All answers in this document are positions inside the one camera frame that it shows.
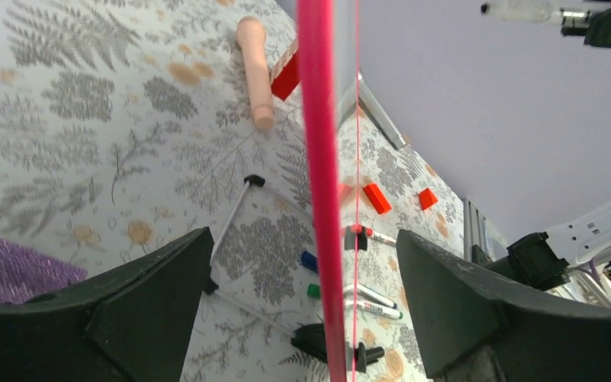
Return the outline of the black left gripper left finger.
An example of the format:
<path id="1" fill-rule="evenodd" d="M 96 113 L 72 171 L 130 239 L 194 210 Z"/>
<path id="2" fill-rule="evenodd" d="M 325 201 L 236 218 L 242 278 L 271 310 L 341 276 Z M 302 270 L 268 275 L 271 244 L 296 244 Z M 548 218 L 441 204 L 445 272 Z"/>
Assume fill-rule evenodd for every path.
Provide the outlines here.
<path id="1" fill-rule="evenodd" d="M 64 289 L 0 304 L 0 381 L 177 381 L 214 240 L 198 228 Z"/>

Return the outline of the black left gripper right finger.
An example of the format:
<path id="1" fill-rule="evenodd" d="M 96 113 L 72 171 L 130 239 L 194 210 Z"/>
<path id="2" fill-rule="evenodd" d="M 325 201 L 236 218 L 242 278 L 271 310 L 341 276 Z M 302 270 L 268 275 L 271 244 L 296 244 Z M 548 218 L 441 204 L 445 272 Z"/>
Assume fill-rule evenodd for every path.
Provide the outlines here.
<path id="1" fill-rule="evenodd" d="M 436 381 L 611 381 L 611 308 L 533 289 L 400 230 L 399 269 Z"/>

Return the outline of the black whiteboard marker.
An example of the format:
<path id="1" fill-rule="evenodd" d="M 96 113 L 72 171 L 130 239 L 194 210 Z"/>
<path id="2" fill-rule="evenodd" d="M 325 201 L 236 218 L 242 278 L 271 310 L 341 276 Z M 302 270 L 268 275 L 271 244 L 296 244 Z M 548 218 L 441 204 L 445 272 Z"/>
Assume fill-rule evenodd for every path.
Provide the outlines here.
<path id="1" fill-rule="evenodd" d="M 586 28 L 594 16 L 592 10 L 557 6 L 541 1 L 484 2 L 480 6 L 484 16 L 503 21 L 548 24 L 570 28 Z"/>

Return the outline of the pink framed whiteboard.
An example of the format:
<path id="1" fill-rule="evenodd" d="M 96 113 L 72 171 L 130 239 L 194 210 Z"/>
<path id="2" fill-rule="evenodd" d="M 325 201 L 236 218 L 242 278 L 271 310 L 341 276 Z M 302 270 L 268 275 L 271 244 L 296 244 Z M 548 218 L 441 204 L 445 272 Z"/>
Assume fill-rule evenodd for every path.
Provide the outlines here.
<path id="1" fill-rule="evenodd" d="M 337 131 L 355 100 L 357 1 L 298 1 L 298 57 L 326 356 L 332 381 L 348 376 Z"/>

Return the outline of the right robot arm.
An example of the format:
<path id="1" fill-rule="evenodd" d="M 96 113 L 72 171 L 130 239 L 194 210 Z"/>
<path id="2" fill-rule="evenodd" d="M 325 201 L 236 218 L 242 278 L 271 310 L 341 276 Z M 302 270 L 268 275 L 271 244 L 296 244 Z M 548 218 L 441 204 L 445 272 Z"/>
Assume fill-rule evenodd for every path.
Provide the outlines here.
<path id="1" fill-rule="evenodd" d="M 585 45 L 611 49 L 611 1 L 569 8 L 550 2 L 485 2 L 483 15 L 505 21 L 558 25 L 564 36 L 583 37 Z M 537 235 L 542 252 L 556 257 L 567 272 L 590 270 L 596 293 L 611 302 L 611 201 Z"/>

